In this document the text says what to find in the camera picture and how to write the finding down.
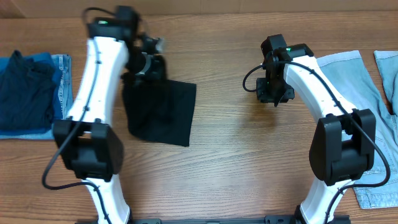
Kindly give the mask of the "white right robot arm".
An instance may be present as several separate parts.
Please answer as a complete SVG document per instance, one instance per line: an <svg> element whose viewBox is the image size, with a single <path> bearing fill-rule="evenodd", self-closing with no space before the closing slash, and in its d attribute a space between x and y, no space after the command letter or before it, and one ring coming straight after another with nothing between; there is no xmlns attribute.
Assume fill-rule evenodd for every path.
<svg viewBox="0 0 398 224"><path fill-rule="evenodd" d="M257 99L278 105L299 94L317 123L309 150L315 175L306 199L292 215L268 215L266 223L350 223L334 211L348 186L374 164L376 118L346 100L320 70L306 44L288 46L283 35L261 44L266 71L256 80Z"/></svg>

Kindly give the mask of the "black t-shirt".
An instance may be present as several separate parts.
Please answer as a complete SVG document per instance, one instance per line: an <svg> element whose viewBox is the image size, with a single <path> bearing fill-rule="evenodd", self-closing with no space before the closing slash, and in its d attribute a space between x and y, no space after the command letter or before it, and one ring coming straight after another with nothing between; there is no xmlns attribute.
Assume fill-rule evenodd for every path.
<svg viewBox="0 0 398 224"><path fill-rule="evenodd" d="M128 72L122 81L130 134L144 141L190 145L196 84L168 79L140 82Z"/></svg>

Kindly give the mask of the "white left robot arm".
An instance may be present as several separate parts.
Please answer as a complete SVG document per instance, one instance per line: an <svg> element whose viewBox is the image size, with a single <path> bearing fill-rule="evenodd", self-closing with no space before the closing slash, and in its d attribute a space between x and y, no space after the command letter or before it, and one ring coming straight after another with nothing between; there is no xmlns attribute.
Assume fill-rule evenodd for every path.
<svg viewBox="0 0 398 224"><path fill-rule="evenodd" d="M88 31L86 65L67 117L53 124L54 158L88 189L98 223L132 223L119 178L124 148L111 127L113 105L122 71L134 86L165 81L164 41L139 31L141 17L130 6L104 10L92 21L82 12L81 19Z"/></svg>

